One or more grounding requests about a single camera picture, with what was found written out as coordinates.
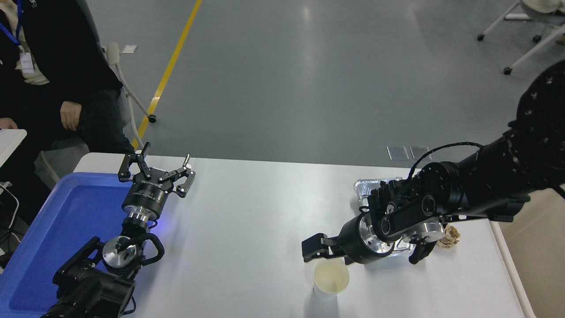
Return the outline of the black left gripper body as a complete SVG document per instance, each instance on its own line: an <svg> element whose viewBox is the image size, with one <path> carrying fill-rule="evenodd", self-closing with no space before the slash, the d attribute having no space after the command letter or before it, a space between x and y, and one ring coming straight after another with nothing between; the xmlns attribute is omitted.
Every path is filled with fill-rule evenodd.
<svg viewBox="0 0 565 318"><path fill-rule="evenodd" d="M170 189L163 188L157 181L135 177L122 203L122 209L126 213L144 211L148 213L150 220L158 220L169 194Z"/></svg>

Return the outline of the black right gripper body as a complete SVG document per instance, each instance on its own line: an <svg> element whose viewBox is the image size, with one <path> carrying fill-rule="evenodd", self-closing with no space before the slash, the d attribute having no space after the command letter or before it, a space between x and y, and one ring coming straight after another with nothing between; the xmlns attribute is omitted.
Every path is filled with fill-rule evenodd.
<svg viewBox="0 0 565 318"><path fill-rule="evenodd" d="M369 264L376 261L373 250L376 247L376 237L368 215L359 215L348 221L339 234L339 246L345 252L346 265L354 262Z"/></svg>

